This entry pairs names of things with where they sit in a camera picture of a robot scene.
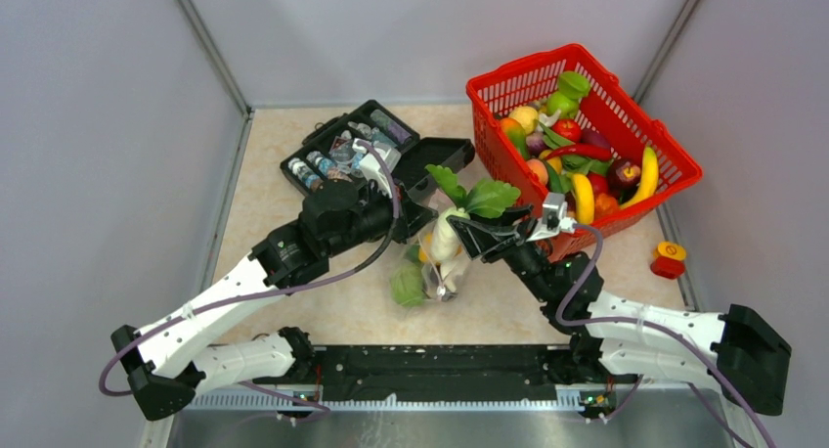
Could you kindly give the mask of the white garlic bulb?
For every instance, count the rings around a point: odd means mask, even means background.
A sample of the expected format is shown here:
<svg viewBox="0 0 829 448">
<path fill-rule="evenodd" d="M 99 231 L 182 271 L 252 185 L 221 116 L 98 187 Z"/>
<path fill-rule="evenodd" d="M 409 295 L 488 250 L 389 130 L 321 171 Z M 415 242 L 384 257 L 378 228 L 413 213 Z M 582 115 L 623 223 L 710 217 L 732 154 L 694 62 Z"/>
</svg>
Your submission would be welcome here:
<svg viewBox="0 0 829 448">
<path fill-rule="evenodd" d="M 470 264 L 470 259 L 461 254 L 440 265 L 438 295 L 442 301 L 453 300 L 458 295 Z"/>
</svg>

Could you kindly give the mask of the white radish with leaves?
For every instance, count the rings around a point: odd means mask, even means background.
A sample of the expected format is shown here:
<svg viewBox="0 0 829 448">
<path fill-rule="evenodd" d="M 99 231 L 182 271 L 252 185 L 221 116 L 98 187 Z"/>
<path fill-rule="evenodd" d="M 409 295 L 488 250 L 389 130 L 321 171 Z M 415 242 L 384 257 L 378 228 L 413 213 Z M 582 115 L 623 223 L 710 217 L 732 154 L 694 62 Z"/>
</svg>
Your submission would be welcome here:
<svg viewBox="0 0 829 448">
<path fill-rule="evenodd" d="M 447 262 L 458 255 L 460 241 L 447 221 L 449 216 L 470 218 L 474 214 L 488 219 L 498 218 L 521 195 L 517 187 L 494 179 L 480 179 L 467 191 L 450 168 L 427 164 L 425 169 L 453 204 L 439 214 L 431 232 L 431 254 L 435 263 Z"/>
</svg>

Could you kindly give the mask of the yellow bell pepper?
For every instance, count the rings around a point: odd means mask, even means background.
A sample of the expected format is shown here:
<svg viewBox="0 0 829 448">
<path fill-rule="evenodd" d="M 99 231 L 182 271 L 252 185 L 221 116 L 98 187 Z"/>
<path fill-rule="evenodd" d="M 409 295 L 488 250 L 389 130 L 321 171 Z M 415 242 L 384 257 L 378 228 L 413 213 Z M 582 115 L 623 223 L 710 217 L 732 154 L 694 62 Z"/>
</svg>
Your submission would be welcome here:
<svg viewBox="0 0 829 448">
<path fill-rule="evenodd" d="M 434 259 L 431 254 L 432 234 L 425 233 L 420 235 L 417 240 L 417 259 L 422 264 L 434 265 Z"/>
</svg>

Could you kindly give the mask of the clear zip top bag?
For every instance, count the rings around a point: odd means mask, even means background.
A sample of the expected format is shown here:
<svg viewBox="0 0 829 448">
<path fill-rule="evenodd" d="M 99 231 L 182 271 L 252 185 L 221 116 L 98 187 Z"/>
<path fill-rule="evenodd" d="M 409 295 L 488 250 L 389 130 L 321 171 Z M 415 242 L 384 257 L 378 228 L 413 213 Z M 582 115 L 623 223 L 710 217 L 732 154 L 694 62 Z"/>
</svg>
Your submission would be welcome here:
<svg viewBox="0 0 829 448">
<path fill-rule="evenodd" d="M 433 195 L 427 206 L 435 209 L 438 217 L 399 248 L 389 274 L 391 299 L 406 308 L 455 300 L 471 267 L 471 259 L 448 222 L 454 214 L 469 215 L 441 192 Z"/>
</svg>

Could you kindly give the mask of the green cabbage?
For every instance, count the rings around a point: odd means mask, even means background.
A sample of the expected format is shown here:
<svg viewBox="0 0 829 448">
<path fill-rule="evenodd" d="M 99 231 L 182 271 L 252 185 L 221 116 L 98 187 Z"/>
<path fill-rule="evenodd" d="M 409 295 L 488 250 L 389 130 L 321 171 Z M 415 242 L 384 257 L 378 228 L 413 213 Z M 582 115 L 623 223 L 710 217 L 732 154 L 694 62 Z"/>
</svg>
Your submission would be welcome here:
<svg viewBox="0 0 829 448">
<path fill-rule="evenodd" d="M 426 300 L 421 269 L 416 264 L 408 263 L 396 269 L 389 283 L 392 299 L 400 306 L 416 307 Z"/>
</svg>

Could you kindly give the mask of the orange pumpkin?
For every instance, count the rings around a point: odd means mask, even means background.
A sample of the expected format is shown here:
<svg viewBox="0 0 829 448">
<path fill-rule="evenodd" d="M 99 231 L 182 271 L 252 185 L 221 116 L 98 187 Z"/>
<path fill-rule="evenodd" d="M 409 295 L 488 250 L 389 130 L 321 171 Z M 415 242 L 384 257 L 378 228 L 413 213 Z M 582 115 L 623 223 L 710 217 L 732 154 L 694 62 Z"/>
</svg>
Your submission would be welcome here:
<svg viewBox="0 0 829 448">
<path fill-rule="evenodd" d="M 594 197 L 593 220 L 598 221 L 617 213 L 620 210 L 619 201 L 607 193 L 599 193 Z"/>
</svg>

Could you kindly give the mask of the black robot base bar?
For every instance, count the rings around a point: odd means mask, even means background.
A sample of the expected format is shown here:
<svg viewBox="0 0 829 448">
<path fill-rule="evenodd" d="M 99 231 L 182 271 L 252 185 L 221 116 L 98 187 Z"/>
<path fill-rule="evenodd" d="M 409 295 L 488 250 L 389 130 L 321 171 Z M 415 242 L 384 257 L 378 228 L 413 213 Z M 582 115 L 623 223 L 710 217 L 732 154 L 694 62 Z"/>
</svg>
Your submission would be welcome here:
<svg viewBox="0 0 829 448">
<path fill-rule="evenodd" d="M 517 402 L 552 400 L 561 385 L 632 383 L 595 363 L 578 363 L 562 345 L 331 345 L 299 371 L 255 379 L 308 385 L 326 402 Z"/>
</svg>

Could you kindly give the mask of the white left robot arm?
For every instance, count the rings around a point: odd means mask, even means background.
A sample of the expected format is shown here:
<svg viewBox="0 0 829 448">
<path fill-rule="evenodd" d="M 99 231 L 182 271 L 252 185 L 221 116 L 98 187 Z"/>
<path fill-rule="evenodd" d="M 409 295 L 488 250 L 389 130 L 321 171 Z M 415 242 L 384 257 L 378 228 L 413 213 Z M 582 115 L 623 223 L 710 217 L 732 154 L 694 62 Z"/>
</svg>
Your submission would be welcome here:
<svg viewBox="0 0 829 448">
<path fill-rule="evenodd" d="M 359 273 L 436 218 L 375 157 L 365 162 L 365 182 L 323 181 L 295 220 L 269 233 L 211 287 L 151 324 L 111 334 L 125 393 L 146 420 L 170 417 L 219 387 L 310 377 L 314 350 L 297 328 L 241 344 L 215 341 L 264 306 Z"/>
</svg>

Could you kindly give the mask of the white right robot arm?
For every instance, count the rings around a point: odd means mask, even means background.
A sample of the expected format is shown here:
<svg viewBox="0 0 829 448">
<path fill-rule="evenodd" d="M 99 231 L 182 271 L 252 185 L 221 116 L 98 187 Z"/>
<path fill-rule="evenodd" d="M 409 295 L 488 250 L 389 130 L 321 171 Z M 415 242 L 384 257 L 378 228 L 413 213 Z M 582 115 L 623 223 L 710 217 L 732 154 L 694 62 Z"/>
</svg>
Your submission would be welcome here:
<svg viewBox="0 0 829 448">
<path fill-rule="evenodd" d="M 573 367 L 585 381 L 640 375 L 719 391 L 757 414 L 783 412 L 791 345 L 751 307 L 726 312 L 679 311 L 608 291 L 595 256 L 583 252 L 550 261 L 538 246 L 562 233 L 601 233 L 546 202 L 541 218 L 511 207 L 497 220 L 451 216 L 448 223 L 467 255 L 503 261 L 541 303 L 550 324 L 572 336 Z"/>
</svg>

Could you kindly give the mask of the black poker chip case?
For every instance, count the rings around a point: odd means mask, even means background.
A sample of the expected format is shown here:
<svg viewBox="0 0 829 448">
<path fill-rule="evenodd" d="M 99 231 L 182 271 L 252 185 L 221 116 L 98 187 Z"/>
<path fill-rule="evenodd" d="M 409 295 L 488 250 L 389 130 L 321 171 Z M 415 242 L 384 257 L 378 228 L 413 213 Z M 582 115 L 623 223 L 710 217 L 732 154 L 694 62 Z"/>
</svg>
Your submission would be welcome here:
<svg viewBox="0 0 829 448">
<path fill-rule="evenodd" d="M 328 179 L 366 182 L 361 168 L 373 157 L 360 143 L 374 146 L 381 155 L 392 156 L 390 169 L 395 181 L 406 188 L 417 202 L 424 202 L 437 185 L 426 170 L 430 164 L 442 165 L 459 173 L 474 159 L 468 140 L 423 138 L 407 123 L 376 100 L 368 100 L 355 110 L 317 125 L 280 169 L 285 178 L 304 196 Z"/>
</svg>

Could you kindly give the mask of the orange mango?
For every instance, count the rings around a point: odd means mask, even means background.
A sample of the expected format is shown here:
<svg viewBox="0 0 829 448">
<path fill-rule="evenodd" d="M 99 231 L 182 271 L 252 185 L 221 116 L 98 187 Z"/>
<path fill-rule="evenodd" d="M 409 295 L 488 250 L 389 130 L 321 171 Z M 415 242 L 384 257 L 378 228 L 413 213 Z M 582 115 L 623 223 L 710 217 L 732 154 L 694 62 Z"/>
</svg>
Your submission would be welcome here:
<svg viewBox="0 0 829 448">
<path fill-rule="evenodd" d="M 527 134 L 523 126 L 514 118 L 505 117 L 500 120 L 500 128 L 521 158 L 530 159 L 531 155 L 526 144 Z"/>
</svg>

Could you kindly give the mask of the red plastic basket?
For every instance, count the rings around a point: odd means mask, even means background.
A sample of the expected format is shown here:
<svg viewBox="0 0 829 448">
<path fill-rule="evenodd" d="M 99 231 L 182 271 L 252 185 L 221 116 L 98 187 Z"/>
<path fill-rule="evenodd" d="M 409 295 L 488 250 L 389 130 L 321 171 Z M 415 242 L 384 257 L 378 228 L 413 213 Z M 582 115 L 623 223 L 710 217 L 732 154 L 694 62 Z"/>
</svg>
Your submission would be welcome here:
<svg viewBox="0 0 829 448">
<path fill-rule="evenodd" d="M 569 70 L 585 76 L 591 86 L 573 119 L 582 128 L 580 143 L 553 132 L 552 125 L 559 118 L 546 112 L 546 100 L 557 89 L 558 76 Z M 603 236 L 609 237 L 631 227 L 703 176 L 700 165 L 665 125 L 650 118 L 625 93 L 618 78 L 580 44 L 535 53 L 474 76 L 466 84 L 466 93 L 472 104 L 477 155 L 493 178 L 520 189 L 520 202 L 531 204 L 536 215 L 541 213 L 542 202 L 549 193 L 562 193 L 573 202 L 570 211 L 577 219 L 589 221 Z M 519 106 L 531 106 L 539 112 L 535 131 L 526 137 L 531 155 L 528 160 L 521 158 L 500 128 L 500 120 Z M 613 158 L 609 161 L 579 156 L 542 159 L 556 148 L 573 144 L 609 149 Z M 646 146 L 651 146 L 658 157 L 656 193 L 644 202 L 621 209 L 621 204 L 633 196 L 638 186 L 629 190 L 612 189 L 606 172 L 617 158 L 629 158 L 641 166 Z M 615 197 L 620 210 L 594 221 L 594 197 L 599 193 Z"/>
</svg>

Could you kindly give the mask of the yellow lemon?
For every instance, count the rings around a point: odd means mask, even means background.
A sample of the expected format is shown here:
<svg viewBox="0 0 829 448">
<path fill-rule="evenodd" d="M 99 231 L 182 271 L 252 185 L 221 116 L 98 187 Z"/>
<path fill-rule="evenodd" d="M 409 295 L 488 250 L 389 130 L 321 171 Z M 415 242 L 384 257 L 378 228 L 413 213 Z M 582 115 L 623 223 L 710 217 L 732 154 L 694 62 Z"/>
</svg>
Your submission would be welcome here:
<svg viewBox="0 0 829 448">
<path fill-rule="evenodd" d="M 531 106 L 519 106 L 513 109 L 508 117 L 518 122 L 524 132 L 529 135 L 536 129 L 539 120 L 539 112 Z"/>
</svg>

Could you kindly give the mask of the red tomato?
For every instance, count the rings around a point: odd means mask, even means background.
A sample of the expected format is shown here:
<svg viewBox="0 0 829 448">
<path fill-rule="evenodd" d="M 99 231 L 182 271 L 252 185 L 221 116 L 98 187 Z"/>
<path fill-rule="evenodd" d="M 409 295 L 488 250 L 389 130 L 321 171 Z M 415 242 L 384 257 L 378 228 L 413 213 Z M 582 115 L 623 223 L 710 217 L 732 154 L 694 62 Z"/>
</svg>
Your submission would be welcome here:
<svg viewBox="0 0 829 448">
<path fill-rule="evenodd" d="M 552 131 L 573 143 L 580 143 L 582 139 L 582 128 L 573 119 L 557 120 L 552 125 Z"/>
</svg>

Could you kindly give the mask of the red chili pepper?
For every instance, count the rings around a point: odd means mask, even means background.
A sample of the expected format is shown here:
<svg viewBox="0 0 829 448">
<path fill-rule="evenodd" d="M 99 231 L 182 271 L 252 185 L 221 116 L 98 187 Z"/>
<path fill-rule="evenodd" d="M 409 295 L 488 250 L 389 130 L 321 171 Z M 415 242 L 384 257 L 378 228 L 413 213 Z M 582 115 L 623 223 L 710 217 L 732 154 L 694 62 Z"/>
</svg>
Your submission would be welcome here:
<svg viewBox="0 0 829 448">
<path fill-rule="evenodd" d="M 609 161 L 613 158 L 613 154 L 609 149 L 587 144 L 573 144 L 556 148 L 542 156 L 542 159 L 564 156 L 588 157 L 599 161 Z"/>
</svg>

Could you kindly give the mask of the red apple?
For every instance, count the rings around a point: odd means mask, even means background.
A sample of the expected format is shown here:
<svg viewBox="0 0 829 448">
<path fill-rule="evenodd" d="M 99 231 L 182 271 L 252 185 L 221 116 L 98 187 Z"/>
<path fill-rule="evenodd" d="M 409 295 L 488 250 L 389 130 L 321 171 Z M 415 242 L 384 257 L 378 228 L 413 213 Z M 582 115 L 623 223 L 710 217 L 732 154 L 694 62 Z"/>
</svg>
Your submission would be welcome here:
<svg viewBox="0 0 829 448">
<path fill-rule="evenodd" d="M 612 189 L 629 190 L 637 187 L 641 178 L 642 168 L 629 158 L 615 159 L 606 172 L 606 180 Z"/>
</svg>

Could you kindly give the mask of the light green pepper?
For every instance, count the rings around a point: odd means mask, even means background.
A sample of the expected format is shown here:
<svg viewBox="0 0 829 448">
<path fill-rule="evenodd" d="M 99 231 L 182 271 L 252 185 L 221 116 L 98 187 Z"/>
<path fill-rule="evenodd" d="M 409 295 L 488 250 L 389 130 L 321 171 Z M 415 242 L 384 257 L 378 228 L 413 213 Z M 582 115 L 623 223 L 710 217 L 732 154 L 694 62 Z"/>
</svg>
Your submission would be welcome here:
<svg viewBox="0 0 829 448">
<path fill-rule="evenodd" d="M 582 74 L 572 70 L 562 72 L 557 78 L 557 89 L 546 100 L 547 114 L 574 119 L 590 89 L 589 80 Z"/>
</svg>

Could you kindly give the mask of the yellow banana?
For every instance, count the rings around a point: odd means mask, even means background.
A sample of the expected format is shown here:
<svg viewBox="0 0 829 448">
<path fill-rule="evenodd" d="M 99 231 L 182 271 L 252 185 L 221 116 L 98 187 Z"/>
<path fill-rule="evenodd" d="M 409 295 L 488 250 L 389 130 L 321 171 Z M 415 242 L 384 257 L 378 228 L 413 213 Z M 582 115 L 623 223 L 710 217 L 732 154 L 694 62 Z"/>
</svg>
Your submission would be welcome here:
<svg viewBox="0 0 829 448">
<path fill-rule="evenodd" d="M 651 146 L 646 146 L 642 153 L 641 176 L 638 188 L 630 199 L 621 204 L 621 209 L 630 208 L 650 199 L 656 193 L 658 182 L 658 157 Z"/>
</svg>

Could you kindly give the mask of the red yellow emergency button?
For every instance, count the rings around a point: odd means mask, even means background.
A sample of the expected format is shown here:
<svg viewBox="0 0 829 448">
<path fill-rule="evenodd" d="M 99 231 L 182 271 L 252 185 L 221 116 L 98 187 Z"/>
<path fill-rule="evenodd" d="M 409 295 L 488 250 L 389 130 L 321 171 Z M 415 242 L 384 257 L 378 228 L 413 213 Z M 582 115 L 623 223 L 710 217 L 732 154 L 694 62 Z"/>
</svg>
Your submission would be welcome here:
<svg viewBox="0 0 829 448">
<path fill-rule="evenodd" d="M 683 246 L 662 241 L 653 250 L 650 271 L 658 277 L 676 280 L 686 270 L 684 264 L 686 257 L 687 251 Z"/>
</svg>

